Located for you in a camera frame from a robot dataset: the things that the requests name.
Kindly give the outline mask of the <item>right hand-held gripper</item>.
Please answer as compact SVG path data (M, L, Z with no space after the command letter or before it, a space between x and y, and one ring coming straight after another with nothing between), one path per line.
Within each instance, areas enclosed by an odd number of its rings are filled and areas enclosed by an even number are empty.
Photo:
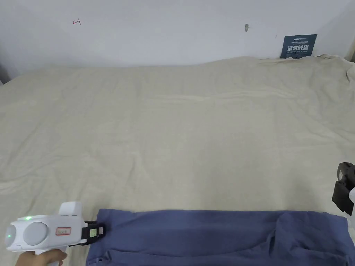
M350 199L350 190L347 184L355 183L355 165L349 162L342 162L337 169L338 181L335 182L332 193L332 202L344 213L352 216L354 203Z

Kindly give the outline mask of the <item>person's left hand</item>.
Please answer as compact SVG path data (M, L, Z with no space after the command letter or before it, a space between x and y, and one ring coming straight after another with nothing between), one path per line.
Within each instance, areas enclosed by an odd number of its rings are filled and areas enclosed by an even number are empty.
M62 266L66 259L67 253L53 249L41 254L35 254L34 251L21 253L17 259L15 266L48 266L50 263L59 263Z

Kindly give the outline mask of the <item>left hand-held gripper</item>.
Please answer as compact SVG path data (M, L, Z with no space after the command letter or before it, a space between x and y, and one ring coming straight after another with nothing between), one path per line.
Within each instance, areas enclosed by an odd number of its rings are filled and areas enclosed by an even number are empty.
M10 223L5 233L8 251L35 251L37 254L51 249L83 244L82 229L88 228L88 245L106 236L106 225L97 221L84 221L80 202L62 203L58 214L20 217Z

